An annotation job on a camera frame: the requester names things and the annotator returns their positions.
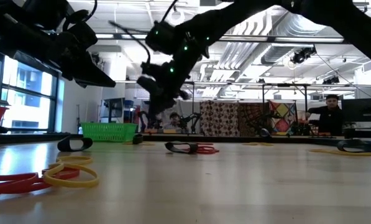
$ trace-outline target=ceiling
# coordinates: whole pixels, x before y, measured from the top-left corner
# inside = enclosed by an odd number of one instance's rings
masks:
[[[93,8],[93,1],[68,0],[74,10]],[[371,16],[371,1],[367,14]],[[96,33],[120,32],[108,24],[109,20],[116,21],[124,27],[148,31],[155,20],[161,20],[171,0],[140,1],[140,0],[101,0],[98,8],[88,24]],[[168,22],[173,25],[191,19],[195,14],[218,6],[200,6],[204,0],[180,0],[177,12],[169,13]],[[275,6],[251,17],[229,30],[228,34],[237,35],[276,35],[276,36],[319,36],[339,37],[339,34],[330,27],[313,24],[303,17],[287,13],[281,7]],[[121,46],[129,59],[127,75],[136,80],[140,75],[139,65],[145,61],[145,50],[133,40],[100,40],[97,45]],[[352,45],[317,44],[317,55],[296,67],[289,62],[294,51],[306,45],[272,45],[265,43],[228,43],[217,42],[210,46],[210,59],[204,58],[197,63],[192,71],[193,81],[199,82],[252,82],[264,78],[266,83],[318,83],[325,77],[334,75],[333,69],[341,75],[340,84],[353,81],[354,70],[370,60]],[[262,58],[270,63],[262,63]],[[171,59],[163,54],[152,54],[153,63],[163,63]],[[247,91],[247,86],[240,90]],[[225,91],[232,91],[228,87],[199,86],[200,97],[211,95],[225,95]]]

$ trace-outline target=green plastic basket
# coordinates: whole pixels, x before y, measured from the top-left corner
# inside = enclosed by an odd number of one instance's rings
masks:
[[[82,123],[81,128],[85,138],[93,141],[127,142],[132,141],[136,124],[131,123]]]

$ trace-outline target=black shirt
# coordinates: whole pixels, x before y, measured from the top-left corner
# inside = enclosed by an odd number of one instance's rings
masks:
[[[342,135],[343,116],[339,107],[329,110],[327,106],[321,106],[319,108],[310,108],[308,112],[320,114],[319,122],[317,123],[320,133],[331,133],[332,136]]]

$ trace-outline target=person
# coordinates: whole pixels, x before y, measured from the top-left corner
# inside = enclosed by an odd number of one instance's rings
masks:
[[[166,124],[163,129],[181,129],[180,125],[180,115],[176,112],[170,114],[170,122]]]
[[[339,107],[339,97],[337,95],[328,95],[326,97],[326,106],[310,108],[305,114],[305,118],[311,114],[320,114],[319,121],[309,121],[310,124],[318,126],[319,133],[331,133],[331,136],[342,135],[343,116]]]

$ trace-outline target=colorful patterned fabric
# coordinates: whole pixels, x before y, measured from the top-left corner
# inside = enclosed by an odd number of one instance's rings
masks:
[[[216,137],[238,137],[238,105],[238,103],[202,102],[200,120],[204,134]]]
[[[238,120],[240,137],[254,137],[263,113],[262,103],[239,103]]]
[[[274,110],[276,114],[282,118],[272,118],[273,133],[287,133],[291,129],[291,125],[295,122],[296,104],[295,103],[275,103],[269,101],[270,110]]]

